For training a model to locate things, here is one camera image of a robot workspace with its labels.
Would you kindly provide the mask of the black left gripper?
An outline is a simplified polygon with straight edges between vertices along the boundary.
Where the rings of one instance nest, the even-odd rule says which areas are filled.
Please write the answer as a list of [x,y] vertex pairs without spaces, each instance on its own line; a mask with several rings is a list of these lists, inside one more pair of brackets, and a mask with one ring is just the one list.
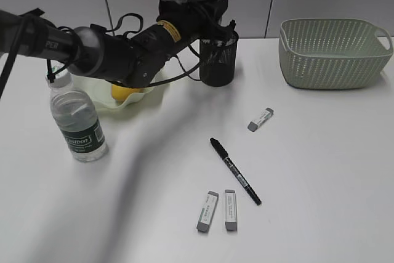
[[220,24],[227,9],[228,0],[159,0],[158,47],[186,47],[197,38],[229,42],[236,21]]

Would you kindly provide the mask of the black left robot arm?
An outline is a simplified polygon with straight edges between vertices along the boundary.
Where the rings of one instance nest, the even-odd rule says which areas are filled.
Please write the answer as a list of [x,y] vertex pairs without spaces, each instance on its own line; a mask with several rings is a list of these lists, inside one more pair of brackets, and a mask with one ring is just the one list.
[[22,55],[57,61],[76,76],[102,79],[122,87],[143,88],[184,48],[197,39],[228,41],[235,23],[220,19],[228,0],[159,0],[155,24],[116,34],[92,24],[55,26],[35,9],[22,15],[1,12],[1,53],[7,55],[1,86],[8,82],[15,59]]

